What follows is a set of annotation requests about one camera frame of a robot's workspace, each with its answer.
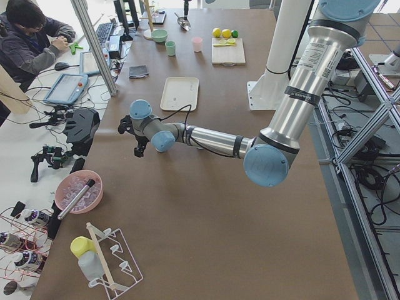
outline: green bowl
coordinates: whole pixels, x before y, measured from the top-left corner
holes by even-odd
[[[164,29],[155,29],[151,33],[151,37],[156,43],[163,43],[167,40],[168,32]]]

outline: ladle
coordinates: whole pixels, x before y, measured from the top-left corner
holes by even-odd
[[[178,14],[175,12],[175,16],[177,16],[177,23],[186,31],[190,30],[190,23],[188,20],[185,20],[184,17],[179,17]]]

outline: cutting board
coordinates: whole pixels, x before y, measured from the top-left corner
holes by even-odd
[[[244,57],[243,40],[236,39],[236,46],[214,47],[220,39],[213,38],[211,41],[211,61],[212,64],[222,64],[224,66],[235,66],[246,64]]]

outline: lemon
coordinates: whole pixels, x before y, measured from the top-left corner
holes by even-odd
[[[214,28],[212,30],[212,36],[219,38],[221,36],[221,28]]]
[[[222,36],[226,39],[229,39],[231,37],[231,30],[230,29],[224,29],[222,30]]]
[[[238,38],[239,37],[239,33],[237,30],[232,30],[232,38]]]

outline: white desk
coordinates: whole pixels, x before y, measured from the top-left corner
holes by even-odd
[[[88,51],[89,47],[86,40],[79,42],[84,49],[77,49],[76,55],[72,55],[70,51],[63,53],[56,62],[64,61],[73,65],[79,65],[80,52]],[[122,55],[127,52],[130,43],[126,43],[122,49]],[[49,89],[39,89],[39,87],[51,87],[56,79],[62,73],[79,74],[79,67],[69,67],[62,71],[48,71],[40,74],[31,84],[30,90],[26,93],[31,99],[35,108],[40,111],[51,111],[52,107],[42,103],[42,99]],[[74,105],[82,108],[94,108],[99,112],[100,118],[103,117],[104,110],[107,107],[110,95],[101,76],[89,77],[89,83],[82,94],[82,98]],[[45,122],[48,116],[38,114],[35,109],[30,109],[27,114],[16,115],[11,113],[0,127],[0,181],[2,190],[2,201],[0,202],[0,211],[14,207],[18,201],[26,205],[28,209],[50,209],[54,201],[54,193],[58,184],[70,173],[75,159],[69,159],[64,167],[54,170],[48,167],[46,160],[39,163],[39,180],[38,182],[30,182],[33,170],[33,162],[31,156],[35,155],[42,147],[47,144],[49,146],[59,146],[64,150],[70,150],[72,144],[66,144],[67,136],[62,133],[64,125],[48,126],[54,130],[52,135],[46,127],[30,129],[29,123]],[[4,216],[10,217],[11,209],[4,213]],[[0,219],[0,231],[14,230],[10,224],[4,219]],[[10,270],[14,266],[9,263],[9,257],[5,252],[0,250],[0,277],[4,277],[3,269],[9,265]],[[25,284],[33,282],[33,278],[25,281]],[[0,289],[6,285],[8,280],[0,279]],[[29,299],[31,290],[24,293],[16,292],[9,295],[9,300]]]

